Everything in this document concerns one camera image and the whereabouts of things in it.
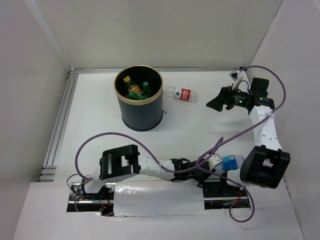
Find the small green bottle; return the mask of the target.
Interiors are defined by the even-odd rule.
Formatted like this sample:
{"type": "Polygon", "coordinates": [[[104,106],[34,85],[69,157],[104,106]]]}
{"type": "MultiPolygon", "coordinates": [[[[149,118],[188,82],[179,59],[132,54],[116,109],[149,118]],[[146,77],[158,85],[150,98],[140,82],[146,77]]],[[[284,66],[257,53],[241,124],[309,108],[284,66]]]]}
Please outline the small green bottle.
{"type": "Polygon", "coordinates": [[[145,99],[145,95],[144,94],[137,94],[132,91],[132,92],[129,92],[128,98],[133,101],[142,101],[145,99]]]}

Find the clear bottle blue label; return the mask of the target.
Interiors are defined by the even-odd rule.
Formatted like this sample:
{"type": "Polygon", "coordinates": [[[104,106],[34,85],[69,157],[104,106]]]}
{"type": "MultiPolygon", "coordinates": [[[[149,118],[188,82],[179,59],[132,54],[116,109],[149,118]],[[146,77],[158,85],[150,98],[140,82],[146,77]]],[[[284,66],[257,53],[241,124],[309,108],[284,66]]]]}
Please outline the clear bottle blue label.
{"type": "Polygon", "coordinates": [[[221,157],[219,164],[214,167],[215,173],[221,175],[229,170],[238,170],[244,161],[245,157],[242,154],[221,157]]]}

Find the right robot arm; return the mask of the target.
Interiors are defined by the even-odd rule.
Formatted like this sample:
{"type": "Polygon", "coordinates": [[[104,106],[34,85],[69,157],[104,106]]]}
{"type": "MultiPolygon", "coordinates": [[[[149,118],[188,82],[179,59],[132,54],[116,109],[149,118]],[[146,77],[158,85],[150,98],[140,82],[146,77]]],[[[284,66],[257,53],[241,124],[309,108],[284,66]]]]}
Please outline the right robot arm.
{"type": "Polygon", "coordinates": [[[284,152],[276,133],[273,110],[274,101],[268,98],[269,80],[253,78],[249,92],[242,92],[233,86],[222,87],[217,97],[206,106],[221,112],[233,107],[247,109],[253,124],[254,147],[237,169],[227,170],[227,179],[219,182],[218,190],[223,196],[230,196],[236,185],[278,187],[291,156],[284,152]]]}

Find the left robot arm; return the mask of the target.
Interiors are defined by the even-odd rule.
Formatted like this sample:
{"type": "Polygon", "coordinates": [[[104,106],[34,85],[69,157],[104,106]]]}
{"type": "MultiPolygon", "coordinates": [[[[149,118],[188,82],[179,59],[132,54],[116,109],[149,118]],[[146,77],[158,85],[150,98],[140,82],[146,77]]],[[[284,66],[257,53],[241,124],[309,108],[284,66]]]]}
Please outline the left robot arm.
{"type": "Polygon", "coordinates": [[[92,180],[78,187],[68,185],[77,201],[113,200],[112,184],[137,175],[155,177],[163,181],[182,182],[193,179],[201,186],[211,175],[195,167],[196,163],[186,158],[172,158],[156,163],[154,159],[141,155],[138,146],[131,144],[105,150],[92,180]]]}

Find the clear bottle yellow cap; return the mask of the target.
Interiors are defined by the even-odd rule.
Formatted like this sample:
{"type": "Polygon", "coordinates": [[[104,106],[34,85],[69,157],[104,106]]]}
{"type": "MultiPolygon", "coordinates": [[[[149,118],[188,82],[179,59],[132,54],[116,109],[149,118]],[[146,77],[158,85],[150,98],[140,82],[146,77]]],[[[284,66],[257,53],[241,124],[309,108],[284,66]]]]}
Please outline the clear bottle yellow cap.
{"type": "Polygon", "coordinates": [[[134,82],[133,80],[131,80],[131,78],[129,76],[124,77],[123,81],[124,81],[129,93],[133,92],[137,95],[141,95],[143,93],[141,91],[139,85],[136,82],[134,82]]]}

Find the clear bottle red label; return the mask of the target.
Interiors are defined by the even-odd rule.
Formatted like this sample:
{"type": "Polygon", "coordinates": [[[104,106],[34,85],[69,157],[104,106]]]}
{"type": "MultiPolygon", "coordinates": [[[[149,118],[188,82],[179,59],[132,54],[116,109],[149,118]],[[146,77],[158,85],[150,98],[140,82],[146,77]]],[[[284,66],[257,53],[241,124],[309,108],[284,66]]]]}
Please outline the clear bottle red label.
{"type": "Polygon", "coordinates": [[[190,103],[197,102],[197,92],[195,90],[190,90],[176,86],[166,86],[163,88],[163,93],[171,99],[190,103]]]}

